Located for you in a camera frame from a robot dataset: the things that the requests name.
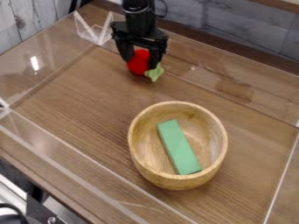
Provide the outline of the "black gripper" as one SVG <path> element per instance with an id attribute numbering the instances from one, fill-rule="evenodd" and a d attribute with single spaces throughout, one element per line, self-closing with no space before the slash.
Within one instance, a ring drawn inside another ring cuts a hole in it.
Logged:
<path id="1" fill-rule="evenodd" d="M 148 66 L 149 69 L 155 69 L 165 53 L 168 35 L 157 28 L 145 35 L 139 35 L 132 33 L 127 28 L 127 23 L 120 21 L 112 22 L 111 28 L 121 59 L 128 62 L 135 56 L 133 46 L 141 46 L 149 49 Z"/>

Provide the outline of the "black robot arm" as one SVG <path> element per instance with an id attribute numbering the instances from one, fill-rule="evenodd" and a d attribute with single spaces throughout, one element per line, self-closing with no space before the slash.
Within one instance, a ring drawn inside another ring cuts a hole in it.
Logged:
<path id="1" fill-rule="evenodd" d="M 111 23 L 112 39 L 121 59 L 128 62 L 135 56 L 135 46 L 149 52 L 148 66 L 155 69 L 168 46 L 168 35 L 157 28 L 155 0 L 123 0 L 124 21 Z"/>

